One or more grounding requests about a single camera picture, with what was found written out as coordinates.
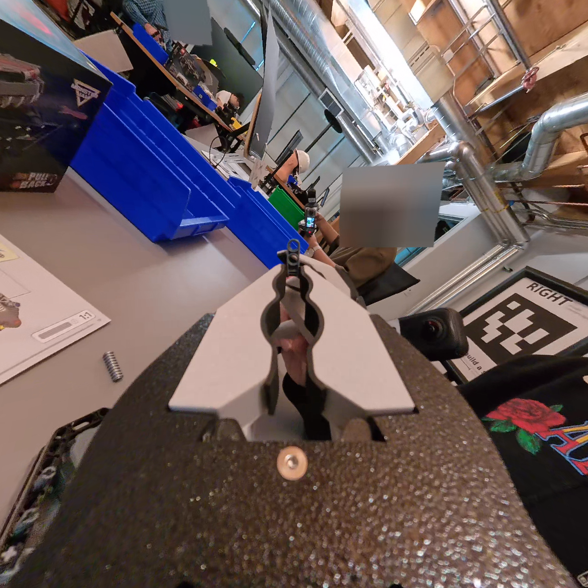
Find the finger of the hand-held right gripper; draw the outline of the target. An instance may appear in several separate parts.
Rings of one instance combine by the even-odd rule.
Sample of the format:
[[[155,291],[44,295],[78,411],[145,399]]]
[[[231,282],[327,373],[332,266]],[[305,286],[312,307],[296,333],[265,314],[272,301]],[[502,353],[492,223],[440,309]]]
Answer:
[[[359,295],[355,285],[348,273],[340,267],[331,267],[323,262],[317,261],[308,256],[302,256],[300,263],[305,266],[307,270],[312,270],[315,274],[323,277],[328,283],[340,290],[344,295],[347,295],[360,306],[365,306],[364,299]]]

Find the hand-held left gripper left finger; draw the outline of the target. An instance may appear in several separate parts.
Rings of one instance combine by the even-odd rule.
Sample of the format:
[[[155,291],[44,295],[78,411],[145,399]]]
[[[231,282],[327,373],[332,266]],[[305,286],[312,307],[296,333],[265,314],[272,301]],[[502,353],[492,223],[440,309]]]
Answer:
[[[247,440],[262,440],[279,397],[276,341],[287,270],[275,266],[222,305],[175,389],[174,412],[234,420]]]

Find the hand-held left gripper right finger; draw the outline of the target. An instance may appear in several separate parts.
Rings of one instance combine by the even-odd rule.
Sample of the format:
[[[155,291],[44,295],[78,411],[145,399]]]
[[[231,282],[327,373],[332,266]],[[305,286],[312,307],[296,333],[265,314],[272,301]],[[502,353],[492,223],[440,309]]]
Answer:
[[[330,439],[354,419],[410,415],[416,404],[370,313],[313,266],[299,270],[298,328],[308,343],[306,389]]]

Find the dark grey connector brick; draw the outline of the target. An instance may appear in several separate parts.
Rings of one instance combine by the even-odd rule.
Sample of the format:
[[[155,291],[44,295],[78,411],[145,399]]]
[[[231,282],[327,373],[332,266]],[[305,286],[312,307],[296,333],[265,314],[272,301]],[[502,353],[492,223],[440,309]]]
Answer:
[[[300,276],[300,241],[298,239],[290,239],[286,248],[277,252],[277,257],[284,264],[287,277]]]

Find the grey desk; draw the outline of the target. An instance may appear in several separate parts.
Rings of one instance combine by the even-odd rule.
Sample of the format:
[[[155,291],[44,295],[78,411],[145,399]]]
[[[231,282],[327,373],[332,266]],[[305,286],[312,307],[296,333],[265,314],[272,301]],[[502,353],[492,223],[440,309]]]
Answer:
[[[266,267],[228,229],[150,242],[69,169],[53,194],[1,194],[1,234],[110,324],[1,386],[1,523],[52,433],[110,408],[180,335]],[[123,379],[111,381],[112,351]]]

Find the person's right hand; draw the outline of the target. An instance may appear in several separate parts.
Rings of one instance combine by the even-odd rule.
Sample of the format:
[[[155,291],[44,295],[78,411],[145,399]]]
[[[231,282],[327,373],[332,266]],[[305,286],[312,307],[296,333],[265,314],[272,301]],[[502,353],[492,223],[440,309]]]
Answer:
[[[288,319],[278,329],[276,346],[281,349],[286,371],[299,386],[306,386],[308,342],[296,323]]]

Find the green plastic bin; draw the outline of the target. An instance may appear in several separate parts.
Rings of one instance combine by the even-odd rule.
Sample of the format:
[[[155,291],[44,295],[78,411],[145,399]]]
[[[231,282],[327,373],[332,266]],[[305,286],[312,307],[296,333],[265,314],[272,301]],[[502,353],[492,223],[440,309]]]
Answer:
[[[299,230],[299,223],[305,219],[304,208],[281,187],[276,187],[269,196],[269,203],[283,216],[294,230]]]

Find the blue plastic bin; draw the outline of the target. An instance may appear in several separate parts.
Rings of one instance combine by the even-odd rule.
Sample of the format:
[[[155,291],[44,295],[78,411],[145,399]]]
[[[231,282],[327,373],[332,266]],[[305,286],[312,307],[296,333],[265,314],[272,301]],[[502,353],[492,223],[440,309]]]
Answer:
[[[151,54],[155,61],[165,65],[169,57],[166,49],[142,25],[134,24],[132,32],[137,41]]]
[[[302,254],[306,252],[307,243],[248,181],[230,177],[227,184],[237,195],[227,227],[268,269],[279,263],[278,252],[292,239],[299,240]]]
[[[229,226],[222,178],[133,84],[89,60],[112,88],[70,167],[151,242]]]

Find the person's black clothing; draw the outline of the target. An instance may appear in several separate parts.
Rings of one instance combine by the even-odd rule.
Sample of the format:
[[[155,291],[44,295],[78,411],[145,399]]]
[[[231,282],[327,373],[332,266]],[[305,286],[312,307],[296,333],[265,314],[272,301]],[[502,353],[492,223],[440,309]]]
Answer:
[[[523,356],[458,389],[538,532],[587,587],[587,357]]]

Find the open building instruction booklet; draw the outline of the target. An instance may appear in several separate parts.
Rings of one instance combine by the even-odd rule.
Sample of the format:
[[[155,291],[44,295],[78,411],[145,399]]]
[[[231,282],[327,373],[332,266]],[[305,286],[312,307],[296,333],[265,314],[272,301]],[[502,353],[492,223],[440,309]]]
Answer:
[[[110,322],[1,236],[1,385]]]

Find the grey computer monitor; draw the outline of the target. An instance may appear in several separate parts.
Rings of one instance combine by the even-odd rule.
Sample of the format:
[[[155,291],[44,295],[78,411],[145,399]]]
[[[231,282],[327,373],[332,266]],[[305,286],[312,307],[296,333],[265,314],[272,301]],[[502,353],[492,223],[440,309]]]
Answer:
[[[266,44],[264,49],[264,77],[262,91],[256,103],[244,145],[245,158],[263,159],[270,131],[273,125],[276,106],[276,85],[279,65],[279,44],[277,41],[271,3],[263,7],[265,17]]]

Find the smooth silver pipe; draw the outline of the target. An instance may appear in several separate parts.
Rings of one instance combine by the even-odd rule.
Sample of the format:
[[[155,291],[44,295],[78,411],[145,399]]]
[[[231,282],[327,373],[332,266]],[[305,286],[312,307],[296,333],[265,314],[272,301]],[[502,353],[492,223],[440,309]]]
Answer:
[[[449,143],[425,153],[418,164],[452,160],[460,165],[463,185],[473,185],[472,198],[499,243],[523,246],[527,233],[499,194],[498,183],[532,180],[548,167],[561,134],[587,124],[587,93],[564,100],[545,111],[531,131],[530,142],[521,162],[485,168],[466,142]]]

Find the black toy truck set box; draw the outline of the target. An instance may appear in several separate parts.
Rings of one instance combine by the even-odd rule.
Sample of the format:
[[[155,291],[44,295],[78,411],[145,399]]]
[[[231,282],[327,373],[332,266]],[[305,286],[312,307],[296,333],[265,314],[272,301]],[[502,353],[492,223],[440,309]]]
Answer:
[[[206,81],[206,72],[187,49],[175,42],[164,65],[167,72],[188,91]]]
[[[55,192],[111,86],[53,23],[1,18],[1,192]]]

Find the partly built brick vehicle frame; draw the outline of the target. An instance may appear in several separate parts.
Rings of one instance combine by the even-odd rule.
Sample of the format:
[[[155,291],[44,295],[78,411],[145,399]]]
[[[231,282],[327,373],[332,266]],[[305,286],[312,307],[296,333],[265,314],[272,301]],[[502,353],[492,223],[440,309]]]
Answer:
[[[1,587],[8,587],[43,541],[91,440],[110,408],[100,408],[55,430],[41,448],[1,525]]]

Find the ribbed silver ventilation duct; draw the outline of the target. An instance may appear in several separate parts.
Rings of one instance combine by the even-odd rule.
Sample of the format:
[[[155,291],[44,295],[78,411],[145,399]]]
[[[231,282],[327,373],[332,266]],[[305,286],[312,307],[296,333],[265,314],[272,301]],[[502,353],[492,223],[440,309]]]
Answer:
[[[363,73],[316,1],[268,1],[272,16],[307,69],[342,107],[342,127],[366,161],[392,151],[389,132],[356,82]]]

